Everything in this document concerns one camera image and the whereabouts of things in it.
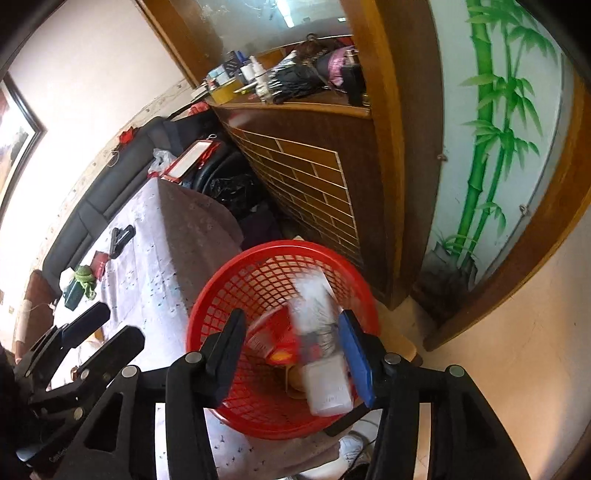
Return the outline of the dark green tissue box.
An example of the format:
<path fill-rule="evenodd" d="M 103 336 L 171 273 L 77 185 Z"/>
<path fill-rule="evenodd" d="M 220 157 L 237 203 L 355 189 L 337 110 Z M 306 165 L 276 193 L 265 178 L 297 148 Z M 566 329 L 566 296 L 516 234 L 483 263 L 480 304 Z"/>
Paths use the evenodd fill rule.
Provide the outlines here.
<path fill-rule="evenodd" d="M 84 289 L 82 285 L 75 278 L 73 278 L 63 293 L 64 306 L 68 310 L 74 311 L 79 305 L 83 296 Z"/>

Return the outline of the wooden brick-pattern cabinet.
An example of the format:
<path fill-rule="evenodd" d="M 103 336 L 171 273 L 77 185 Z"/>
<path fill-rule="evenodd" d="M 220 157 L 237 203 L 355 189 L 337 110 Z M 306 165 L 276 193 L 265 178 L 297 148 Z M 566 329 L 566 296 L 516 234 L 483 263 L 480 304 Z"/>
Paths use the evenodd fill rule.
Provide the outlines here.
<path fill-rule="evenodd" d="M 308 238 L 346 256 L 397 307 L 419 276 L 443 150 L 443 81 L 426 1 L 141 1 L 190 85 L 238 56 L 276 66 L 311 38 L 353 46 L 367 89 L 281 104 L 214 103 L 224 128 Z"/>

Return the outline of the red plastic mesh basket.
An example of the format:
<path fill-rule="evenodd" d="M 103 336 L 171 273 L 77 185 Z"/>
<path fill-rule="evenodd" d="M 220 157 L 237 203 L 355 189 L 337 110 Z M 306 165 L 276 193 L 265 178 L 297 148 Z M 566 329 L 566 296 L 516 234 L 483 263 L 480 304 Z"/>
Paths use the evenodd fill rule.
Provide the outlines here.
<path fill-rule="evenodd" d="M 290 325 L 294 279 L 324 272 L 339 306 L 353 310 L 363 330 L 380 332 L 370 287 L 353 263 L 331 249 L 300 240 L 267 242 L 233 257 L 201 290 L 187 327 L 186 348 L 197 351 L 220 332 L 231 312 L 245 314 L 246 340 L 228 396 L 212 413 L 236 431 L 267 440 L 320 432 L 335 417 L 311 414 L 301 393 L 287 392 L 287 367 L 297 365 L 297 337 Z"/>

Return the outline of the yellow round container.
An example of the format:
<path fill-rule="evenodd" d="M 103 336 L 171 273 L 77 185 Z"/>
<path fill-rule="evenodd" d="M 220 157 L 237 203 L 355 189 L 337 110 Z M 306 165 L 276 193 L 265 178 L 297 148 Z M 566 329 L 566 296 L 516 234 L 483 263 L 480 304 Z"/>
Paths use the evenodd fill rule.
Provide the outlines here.
<path fill-rule="evenodd" d="M 290 398 L 297 400 L 304 400 L 307 398 L 301 365 L 287 365 L 286 375 L 284 375 L 284 389 L 286 390 L 287 396 Z"/>

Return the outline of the bamboo painted glass panel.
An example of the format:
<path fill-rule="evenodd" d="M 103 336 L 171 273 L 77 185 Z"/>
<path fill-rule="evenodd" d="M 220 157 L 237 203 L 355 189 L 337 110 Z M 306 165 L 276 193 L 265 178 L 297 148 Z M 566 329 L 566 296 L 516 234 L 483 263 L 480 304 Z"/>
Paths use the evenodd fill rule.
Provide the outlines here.
<path fill-rule="evenodd" d="M 500 265 L 544 194 L 572 69 L 517 1 L 433 1 L 443 68 L 444 162 L 422 274 L 472 291 Z"/>

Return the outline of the black leather sofa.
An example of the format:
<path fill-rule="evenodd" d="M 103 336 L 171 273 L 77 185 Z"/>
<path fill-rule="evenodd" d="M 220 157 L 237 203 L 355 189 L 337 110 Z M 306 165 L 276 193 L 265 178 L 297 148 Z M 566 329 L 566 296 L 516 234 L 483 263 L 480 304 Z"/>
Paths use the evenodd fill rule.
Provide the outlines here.
<path fill-rule="evenodd" d="M 154 149 L 178 156 L 198 139 L 221 130 L 211 110 L 179 120 L 154 117 L 139 128 L 85 190 L 47 253 L 41 272 L 52 291 L 61 294 L 61 273 L 80 264 L 115 214 L 147 181 Z"/>

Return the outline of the floral lilac tablecloth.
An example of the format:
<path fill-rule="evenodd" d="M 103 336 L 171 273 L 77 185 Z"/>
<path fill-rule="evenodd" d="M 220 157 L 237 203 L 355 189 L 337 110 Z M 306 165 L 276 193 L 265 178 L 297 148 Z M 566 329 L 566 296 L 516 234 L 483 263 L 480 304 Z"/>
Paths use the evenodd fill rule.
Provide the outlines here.
<path fill-rule="evenodd" d="M 185 351 L 188 318 L 204 285 L 240 252 L 242 230 L 211 198 L 157 179 L 149 180 L 116 214 L 110 229 L 134 227 L 122 254 L 106 265 L 97 287 L 110 319 L 106 338 L 137 326 L 145 336 L 134 364 L 143 371 L 169 366 Z M 270 441 L 245 436 L 205 414 L 211 450 L 222 479 L 283 479 L 325 466 L 339 477 L 360 444 L 318 433 Z"/>

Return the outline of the framed horse painting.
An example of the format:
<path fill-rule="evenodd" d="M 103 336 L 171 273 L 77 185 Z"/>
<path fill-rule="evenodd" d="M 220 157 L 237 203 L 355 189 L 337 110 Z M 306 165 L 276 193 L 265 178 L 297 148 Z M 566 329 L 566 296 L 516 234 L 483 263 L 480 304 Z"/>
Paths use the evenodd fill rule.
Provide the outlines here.
<path fill-rule="evenodd" d="M 1 80 L 1 204 L 7 203 L 46 133 L 10 74 Z"/>

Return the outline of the green crumpled cloth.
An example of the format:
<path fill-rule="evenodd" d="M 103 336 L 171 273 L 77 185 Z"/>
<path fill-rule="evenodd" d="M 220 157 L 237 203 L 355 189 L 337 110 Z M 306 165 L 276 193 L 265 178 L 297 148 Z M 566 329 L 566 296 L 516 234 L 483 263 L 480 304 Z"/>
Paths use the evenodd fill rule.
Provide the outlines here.
<path fill-rule="evenodd" d="M 96 298 L 97 278 L 90 266 L 79 266 L 74 272 L 74 279 L 81 286 L 86 298 L 89 300 Z"/>

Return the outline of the red framed white board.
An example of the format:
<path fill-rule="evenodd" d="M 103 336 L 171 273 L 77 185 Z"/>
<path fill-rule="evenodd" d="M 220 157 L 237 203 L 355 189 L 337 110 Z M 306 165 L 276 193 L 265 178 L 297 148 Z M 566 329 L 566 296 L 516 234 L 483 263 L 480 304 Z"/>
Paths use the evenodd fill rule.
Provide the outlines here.
<path fill-rule="evenodd" d="M 221 145 L 216 140 L 197 140 L 160 175 L 160 179 L 179 184 L 190 171 L 202 167 Z"/>

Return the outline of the red pouch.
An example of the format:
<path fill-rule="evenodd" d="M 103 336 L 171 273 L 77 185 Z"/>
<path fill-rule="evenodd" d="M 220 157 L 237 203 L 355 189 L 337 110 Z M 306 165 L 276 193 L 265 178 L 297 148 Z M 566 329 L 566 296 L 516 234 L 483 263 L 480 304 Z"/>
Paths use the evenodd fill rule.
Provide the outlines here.
<path fill-rule="evenodd" d="M 97 281 L 101 281 L 104 273 L 106 264 L 109 262 L 110 256 L 108 253 L 96 251 L 90 263 L 90 269 Z"/>

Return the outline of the red white wet-wipe pack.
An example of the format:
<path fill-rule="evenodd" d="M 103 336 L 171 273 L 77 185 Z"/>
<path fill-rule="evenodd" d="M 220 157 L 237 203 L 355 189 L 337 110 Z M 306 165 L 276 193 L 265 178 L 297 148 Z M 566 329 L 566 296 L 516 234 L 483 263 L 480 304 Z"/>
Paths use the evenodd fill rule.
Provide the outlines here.
<path fill-rule="evenodd" d="M 297 275 L 294 288 L 297 295 L 288 307 L 308 408 L 318 417 L 346 414 L 353 409 L 353 394 L 339 341 L 341 307 L 322 270 Z"/>

